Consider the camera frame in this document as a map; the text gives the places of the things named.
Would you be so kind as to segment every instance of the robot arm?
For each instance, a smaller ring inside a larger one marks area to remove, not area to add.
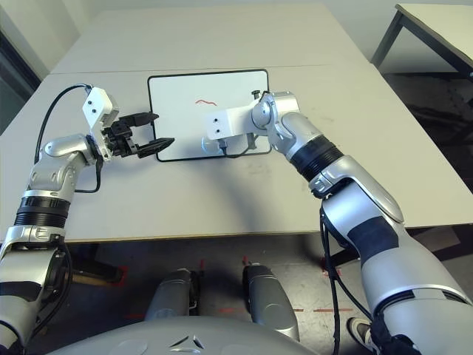
[[[437,258],[407,234],[394,198],[299,112],[290,92],[266,93],[249,116],[323,199],[328,231],[359,253],[377,328],[381,323],[388,335],[408,338],[422,354],[468,354],[472,302]],[[381,349],[389,346],[386,333],[372,334]]]
[[[14,226],[8,229],[0,249],[0,345],[5,348],[14,343],[24,348],[38,330],[38,312],[57,299],[58,308],[65,299],[62,296],[72,281],[72,266],[64,244],[64,226],[74,193],[83,191],[75,189],[81,170],[101,166],[114,155],[143,158],[174,141],[160,138],[144,146],[134,143],[130,127],[149,124],[157,115],[144,112],[116,120],[118,107],[113,98],[97,87],[88,94],[83,111],[91,135],[71,135],[44,145],[31,170]],[[66,285],[64,261],[69,274]]]

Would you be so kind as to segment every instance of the whiteboard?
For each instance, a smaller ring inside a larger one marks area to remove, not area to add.
[[[254,90],[268,88],[266,70],[160,75],[148,78],[149,101],[156,138],[175,138],[174,143],[157,154],[160,161],[223,157],[217,141],[207,138],[205,117],[211,112],[249,105]],[[246,135],[227,139],[229,155],[248,147]],[[266,137],[256,139],[256,149],[245,155],[270,151]]]

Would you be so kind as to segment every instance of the screw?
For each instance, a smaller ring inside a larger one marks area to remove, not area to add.
[[[251,94],[252,94],[252,96],[255,98],[255,100],[256,100],[257,98],[259,98],[259,93],[260,93],[259,90],[253,90],[253,91],[251,92]]]

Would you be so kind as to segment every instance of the dark floor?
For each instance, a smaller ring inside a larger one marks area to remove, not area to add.
[[[467,117],[467,108],[461,104],[468,101],[469,95],[473,96],[469,86],[464,81],[425,76],[388,75],[387,80],[472,189],[471,147],[449,142],[467,126],[468,122],[464,121],[471,120]],[[471,231],[470,226],[443,227],[426,231],[429,233],[427,237],[418,234],[416,238],[446,259],[455,256],[458,249],[463,253],[473,252],[471,242],[467,247],[459,244],[469,242]],[[332,308],[332,303],[328,278],[317,263],[321,256],[318,235],[101,244],[97,260],[124,267],[127,270],[124,284],[108,287],[74,284],[67,304],[51,321],[45,334],[38,335],[31,342],[30,351],[44,354],[94,334],[141,321],[155,288],[168,272],[181,267],[199,270],[202,263],[205,271],[201,314],[249,321],[242,298],[244,256],[271,267],[293,307],[301,310],[296,313],[301,342],[320,354],[331,354],[333,313],[326,310]],[[444,261],[470,297],[473,297],[472,263],[471,254]],[[365,303],[359,269],[358,261],[340,268],[348,288]],[[340,307],[344,308],[341,313],[341,354],[367,354],[352,341],[343,327],[348,317],[361,314],[343,292],[338,295]]]

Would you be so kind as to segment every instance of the shoe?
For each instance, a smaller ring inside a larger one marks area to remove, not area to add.
[[[378,347],[371,340],[370,326],[371,323],[362,318],[349,318],[347,321],[347,330],[353,340],[373,354],[379,354]]]

